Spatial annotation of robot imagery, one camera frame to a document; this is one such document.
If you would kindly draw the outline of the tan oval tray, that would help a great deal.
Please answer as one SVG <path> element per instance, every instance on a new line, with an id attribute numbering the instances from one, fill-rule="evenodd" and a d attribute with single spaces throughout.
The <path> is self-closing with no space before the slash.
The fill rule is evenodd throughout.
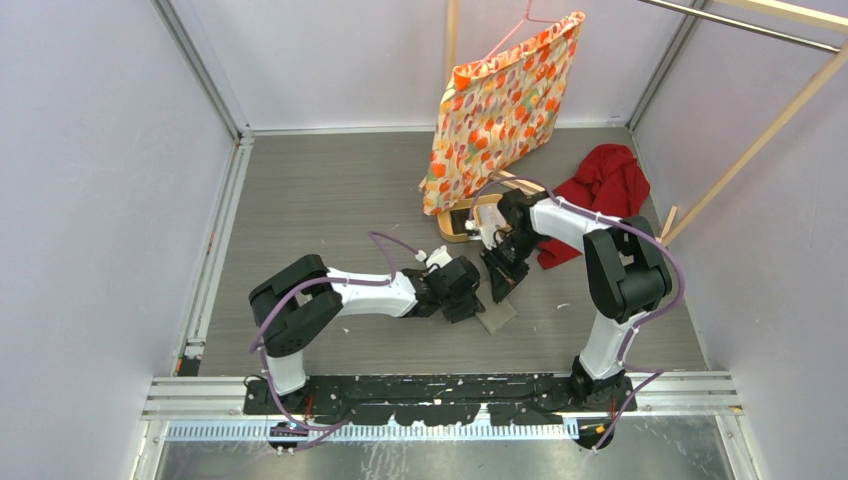
<path id="1" fill-rule="evenodd" d="M 506 221 L 497 206 L 501 198 L 501 194 L 487 194 L 474 202 L 474 199 L 469 197 L 461 200 L 451 209 L 437 214 L 442 238 L 450 243 L 480 240 L 479 231 L 466 226 L 469 219 L 472 219 L 476 225 L 506 229 Z"/>

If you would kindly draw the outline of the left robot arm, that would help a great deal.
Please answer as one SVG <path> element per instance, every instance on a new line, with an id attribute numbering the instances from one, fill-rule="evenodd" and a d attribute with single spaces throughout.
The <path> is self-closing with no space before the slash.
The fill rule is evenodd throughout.
<path id="1" fill-rule="evenodd" d="M 258 328 L 253 351 L 263 348 L 271 377 L 268 400 L 280 412 L 298 412 L 307 398 L 303 351 L 337 317 L 383 315 L 451 323 L 486 311 L 477 296 L 480 273 L 466 257 L 437 252 L 422 269 L 360 274 L 331 268 L 317 254 L 301 257 L 255 287 L 248 302 Z"/>

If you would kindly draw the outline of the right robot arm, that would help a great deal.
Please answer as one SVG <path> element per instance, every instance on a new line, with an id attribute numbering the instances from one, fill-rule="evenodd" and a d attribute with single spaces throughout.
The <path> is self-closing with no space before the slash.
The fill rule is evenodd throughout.
<path id="1" fill-rule="evenodd" d="M 672 291 L 663 251 L 641 216 L 608 217 L 562 197 L 519 189 L 505 193 L 497 209 L 506 228 L 481 233 L 494 302 L 505 300 L 526 277 L 527 260 L 542 242 L 557 240 L 584 257 L 597 313 L 572 364 L 569 390 L 577 406 L 596 410 L 622 388 L 636 330 Z"/>

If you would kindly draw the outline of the taupe leather card holder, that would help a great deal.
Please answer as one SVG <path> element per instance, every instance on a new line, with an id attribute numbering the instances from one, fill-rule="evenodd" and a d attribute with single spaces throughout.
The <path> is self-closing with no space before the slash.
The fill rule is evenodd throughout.
<path id="1" fill-rule="evenodd" d="M 483 310 L 477 312 L 475 317 L 490 335 L 495 335 L 517 317 L 516 309 L 508 300 L 503 300 L 500 303 L 493 300 L 492 288 L 488 281 L 482 280 L 480 282 L 476 295 Z"/>

